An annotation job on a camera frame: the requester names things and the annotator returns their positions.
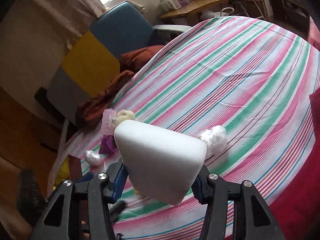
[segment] blue cushion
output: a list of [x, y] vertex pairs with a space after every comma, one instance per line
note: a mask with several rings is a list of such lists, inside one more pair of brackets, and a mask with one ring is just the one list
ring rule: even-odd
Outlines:
[[153, 45], [163, 45], [151, 24], [129, 2], [106, 12], [90, 26], [91, 33], [116, 57]]

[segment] table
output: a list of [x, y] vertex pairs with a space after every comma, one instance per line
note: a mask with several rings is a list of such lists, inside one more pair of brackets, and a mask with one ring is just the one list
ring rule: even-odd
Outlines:
[[174, 11], [169, 11], [159, 18], [163, 21], [168, 21], [173, 18], [190, 17], [196, 13], [203, 11], [204, 9], [210, 8], [217, 4], [228, 2], [229, 0], [193, 0], [186, 6]]
[[[112, 107], [133, 111], [137, 121], [190, 136], [223, 125], [227, 150], [205, 165], [226, 181], [252, 181], [270, 205], [291, 185], [313, 148], [309, 95], [320, 86], [319, 69], [320, 52], [294, 33], [254, 18], [218, 17], [167, 44], [121, 89]], [[118, 160], [118, 154], [106, 157], [98, 168], [85, 162], [86, 150], [98, 151], [101, 138], [97, 126], [68, 142], [65, 153], [81, 159], [83, 173], [97, 174]], [[313, 172], [317, 170], [314, 162]], [[199, 237], [206, 206], [191, 190], [173, 207], [136, 195], [127, 180], [122, 199], [127, 208], [114, 229], [126, 239]], [[279, 223], [294, 235], [295, 221], [284, 214]], [[232, 225], [229, 202], [227, 235]]]

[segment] silver screw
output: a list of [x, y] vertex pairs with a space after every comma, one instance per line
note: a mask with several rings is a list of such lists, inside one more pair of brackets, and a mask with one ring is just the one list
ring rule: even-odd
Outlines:
[[63, 185], [66, 187], [69, 187], [72, 184], [72, 181], [70, 179], [67, 179], [63, 182]]
[[107, 175], [105, 173], [98, 174], [98, 179], [105, 179]]
[[251, 187], [251, 186], [252, 186], [252, 183], [251, 183], [251, 181], [245, 180], [245, 181], [243, 182], [243, 185], [246, 186], [246, 187]]
[[214, 174], [214, 173], [209, 174], [209, 179], [214, 179], [214, 180], [216, 180], [217, 178], [218, 178], [218, 175], [217, 175], [217, 174]]

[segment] wooden floor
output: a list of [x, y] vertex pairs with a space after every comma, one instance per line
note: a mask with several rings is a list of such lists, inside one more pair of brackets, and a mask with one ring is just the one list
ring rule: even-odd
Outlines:
[[0, 197], [15, 205], [18, 174], [32, 168], [45, 195], [56, 153], [40, 145], [57, 145], [59, 132], [33, 115], [0, 88]]

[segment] yellow panel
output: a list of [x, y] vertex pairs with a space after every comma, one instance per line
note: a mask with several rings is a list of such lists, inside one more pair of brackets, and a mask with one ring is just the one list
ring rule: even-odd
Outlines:
[[90, 96], [103, 92], [119, 74], [119, 61], [88, 31], [64, 58], [65, 72]]

